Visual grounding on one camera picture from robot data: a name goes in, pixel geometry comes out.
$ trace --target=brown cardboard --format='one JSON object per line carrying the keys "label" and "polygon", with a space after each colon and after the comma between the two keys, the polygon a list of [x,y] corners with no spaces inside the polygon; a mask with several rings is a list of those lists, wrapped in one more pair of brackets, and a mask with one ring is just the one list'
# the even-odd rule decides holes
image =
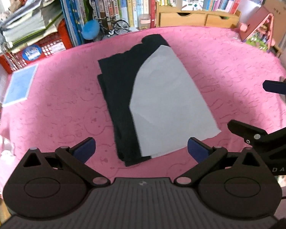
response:
{"label": "brown cardboard", "polygon": [[264,6],[274,16],[273,38],[279,44],[286,33],[286,4],[280,0],[266,0]]}

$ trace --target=wooden desk organizer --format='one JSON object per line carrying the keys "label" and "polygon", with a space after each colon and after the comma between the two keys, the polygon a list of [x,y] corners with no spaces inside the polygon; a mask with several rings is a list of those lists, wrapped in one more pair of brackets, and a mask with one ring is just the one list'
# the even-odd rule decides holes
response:
{"label": "wooden desk organizer", "polygon": [[221,11],[180,11],[172,6],[156,5],[156,26],[206,26],[235,28],[238,24],[240,11],[229,14]]}

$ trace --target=model bicycle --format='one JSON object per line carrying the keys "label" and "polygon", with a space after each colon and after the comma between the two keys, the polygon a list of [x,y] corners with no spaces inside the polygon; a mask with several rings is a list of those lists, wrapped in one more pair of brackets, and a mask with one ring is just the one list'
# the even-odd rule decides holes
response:
{"label": "model bicycle", "polygon": [[102,24],[103,20],[107,20],[106,17],[105,18],[95,18],[95,20],[98,20],[98,23],[100,24],[100,27],[102,28],[102,31],[104,32],[104,34],[106,31],[108,32],[108,37],[110,37],[113,34],[121,35],[121,34],[130,32],[129,24],[127,23],[127,21],[125,21],[123,19],[118,19],[115,21],[114,19],[115,19],[115,17],[110,18],[112,29],[109,30],[109,29],[103,27],[103,24]]}

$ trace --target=blue balloon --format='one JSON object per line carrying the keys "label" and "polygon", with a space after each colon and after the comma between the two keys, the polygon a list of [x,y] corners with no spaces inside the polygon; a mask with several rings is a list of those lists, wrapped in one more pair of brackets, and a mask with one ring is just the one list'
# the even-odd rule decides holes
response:
{"label": "blue balloon", "polygon": [[86,40],[93,40],[97,37],[99,31],[100,24],[98,20],[91,20],[83,26],[82,35]]}

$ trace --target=drawer handle cutout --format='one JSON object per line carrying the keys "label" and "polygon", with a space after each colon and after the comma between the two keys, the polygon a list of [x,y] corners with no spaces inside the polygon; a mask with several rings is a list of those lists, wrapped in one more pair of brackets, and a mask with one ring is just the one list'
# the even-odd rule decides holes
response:
{"label": "drawer handle cutout", "polygon": [[180,16],[188,16],[188,15],[190,15],[191,13],[177,13],[178,15],[180,15]]}

